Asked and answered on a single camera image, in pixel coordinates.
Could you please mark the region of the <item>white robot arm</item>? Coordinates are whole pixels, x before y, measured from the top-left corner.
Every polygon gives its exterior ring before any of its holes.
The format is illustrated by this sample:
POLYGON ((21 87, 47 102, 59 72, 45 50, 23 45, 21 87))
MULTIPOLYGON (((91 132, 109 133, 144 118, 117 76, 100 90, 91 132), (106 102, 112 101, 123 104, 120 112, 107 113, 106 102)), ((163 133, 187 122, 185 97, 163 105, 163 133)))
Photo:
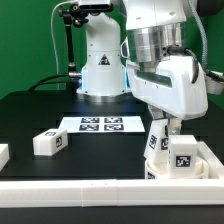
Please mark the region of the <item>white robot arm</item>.
POLYGON ((129 89, 133 96, 176 118, 203 116, 208 108, 203 71, 183 45, 183 0, 121 0, 127 36, 103 10, 104 0, 83 0, 89 13, 87 62, 82 91, 112 97, 129 89))

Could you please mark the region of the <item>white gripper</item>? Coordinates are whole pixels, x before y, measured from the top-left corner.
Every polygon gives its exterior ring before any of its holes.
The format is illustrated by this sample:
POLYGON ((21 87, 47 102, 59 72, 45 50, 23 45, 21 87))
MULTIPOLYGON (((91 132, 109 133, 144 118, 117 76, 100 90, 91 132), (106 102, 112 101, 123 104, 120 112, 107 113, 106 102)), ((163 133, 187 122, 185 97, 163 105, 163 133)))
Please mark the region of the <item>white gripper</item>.
POLYGON ((168 113, 169 135, 180 134, 182 120, 206 113, 204 73, 199 69, 196 82, 192 82, 194 66, 190 56, 171 56, 157 65, 155 73, 144 72, 139 64, 130 60, 126 61, 126 68, 133 96, 149 104, 152 119, 163 119, 163 111, 168 113))

